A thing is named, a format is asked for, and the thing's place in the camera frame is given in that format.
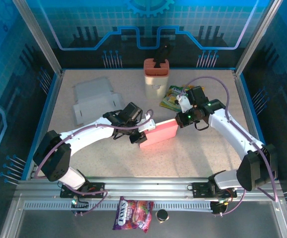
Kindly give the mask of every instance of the glass panel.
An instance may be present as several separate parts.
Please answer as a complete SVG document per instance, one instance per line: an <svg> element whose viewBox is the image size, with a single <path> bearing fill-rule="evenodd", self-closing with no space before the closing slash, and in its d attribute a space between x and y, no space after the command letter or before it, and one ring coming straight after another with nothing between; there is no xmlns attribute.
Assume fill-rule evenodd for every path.
<svg viewBox="0 0 287 238"><path fill-rule="evenodd" d="M0 230L53 75L12 1L0 1Z"/></svg>
<svg viewBox="0 0 287 238"><path fill-rule="evenodd" d="M218 68L236 66L269 0L28 2L63 68L143 67L166 43L171 67Z"/></svg>
<svg viewBox="0 0 287 238"><path fill-rule="evenodd" d="M265 141L277 148L279 179L286 192L287 0L280 6L243 74Z"/></svg>

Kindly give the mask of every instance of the work surface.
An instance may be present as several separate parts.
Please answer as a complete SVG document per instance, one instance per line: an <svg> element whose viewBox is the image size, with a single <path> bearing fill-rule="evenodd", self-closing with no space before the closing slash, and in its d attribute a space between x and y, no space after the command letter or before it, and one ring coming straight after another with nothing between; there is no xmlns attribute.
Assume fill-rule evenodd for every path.
<svg viewBox="0 0 287 238"><path fill-rule="evenodd" d="M218 77L227 85L229 111L247 129L231 70L171 69L168 86L181 86L197 76L206 75ZM49 130L60 133L77 128L72 110L75 104L73 87L103 76L109 78L114 92L122 94L125 105L133 102L144 112L153 109L156 123L175 118L174 111L159 106L160 100L146 98L142 69L66 70ZM216 81L201 79L194 85L203 86L209 100L219 99L226 103L226 92ZM237 169L240 162L233 147L213 128L197 131L190 125L178 129L176 137L143 149L131 144L128 136L118 140L103 139L75 153L70 165L86 176L208 177L222 170Z"/></svg>

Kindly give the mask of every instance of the black bottle cap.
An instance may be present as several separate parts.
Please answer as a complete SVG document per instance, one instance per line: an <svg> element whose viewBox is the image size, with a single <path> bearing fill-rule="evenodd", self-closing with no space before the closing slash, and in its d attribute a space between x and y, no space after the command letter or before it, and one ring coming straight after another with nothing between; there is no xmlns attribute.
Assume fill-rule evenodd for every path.
<svg viewBox="0 0 287 238"><path fill-rule="evenodd" d="M166 210L161 209L157 212L157 218L159 221L164 222L168 219L168 213Z"/></svg>

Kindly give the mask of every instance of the snack bag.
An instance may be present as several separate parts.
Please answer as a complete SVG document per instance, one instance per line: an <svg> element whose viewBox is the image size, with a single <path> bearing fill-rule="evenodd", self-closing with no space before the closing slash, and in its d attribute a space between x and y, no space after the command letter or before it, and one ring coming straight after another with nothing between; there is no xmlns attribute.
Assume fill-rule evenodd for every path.
<svg viewBox="0 0 287 238"><path fill-rule="evenodd" d="M140 228L148 232L153 202L125 200L120 197L113 230Z"/></svg>
<svg viewBox="0 0 287 238"><path fill-rule="evenodd" d="M162 99L161 103L159 104L161 107L171 109L176 112L181 111L181 107L179 104L175 103L175 100L177 100L177 96L181 93L184 85L182 87L178 87L175 85L171 85L169 87L168 92L166 93L165 97ZM185 91L188 91L189 89L194 88L193 85L189 85Z"/></svg>

